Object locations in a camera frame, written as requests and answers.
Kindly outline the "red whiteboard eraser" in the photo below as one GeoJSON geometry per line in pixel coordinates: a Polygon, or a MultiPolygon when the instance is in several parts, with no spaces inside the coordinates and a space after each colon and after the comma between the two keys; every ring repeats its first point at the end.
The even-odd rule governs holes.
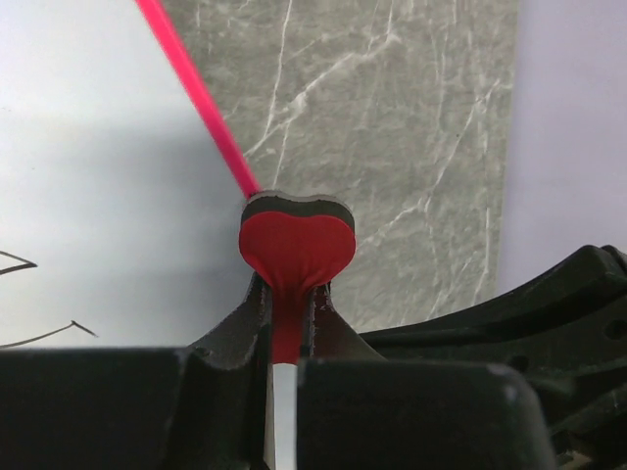
{"type": "Polygon", "coordinates": [[[300,355],[309,295],[328,284],[356,252],[355,219],[340,200],[262,191],[241,215],[239,251],[272,294],[272,362],[300,355]]]}

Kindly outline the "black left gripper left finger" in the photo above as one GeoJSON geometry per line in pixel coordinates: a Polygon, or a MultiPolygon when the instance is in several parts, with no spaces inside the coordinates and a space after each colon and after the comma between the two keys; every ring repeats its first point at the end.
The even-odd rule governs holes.
{"type": "Polygon", "coordinates": [[[268,469],[271,295],[185,348],[1,355],[5,469],[268,469]]]}

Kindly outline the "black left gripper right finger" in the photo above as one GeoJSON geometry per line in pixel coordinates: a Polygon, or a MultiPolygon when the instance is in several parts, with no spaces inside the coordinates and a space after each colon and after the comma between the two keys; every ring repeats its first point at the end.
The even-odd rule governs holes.
{"type": "Polygon", "coordinates": [[[494,363],[390,361],[337,313],[306,310],[297,373],[301,469],[553,469],[539,400],[494,363]]]}

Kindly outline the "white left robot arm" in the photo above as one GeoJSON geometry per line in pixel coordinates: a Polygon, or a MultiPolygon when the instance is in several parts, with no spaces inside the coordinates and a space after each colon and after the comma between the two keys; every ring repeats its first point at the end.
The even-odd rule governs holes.
{"type": "MultiPolygon", "coordinates": [[[[5,469],[270,469],[271,293],[185,349],[1,355],[5,469]]],[[[356,333],[328,287],[297,350],[301,469],[622,469],[626,257],[586,246],[489,302],[356,333]]]]}

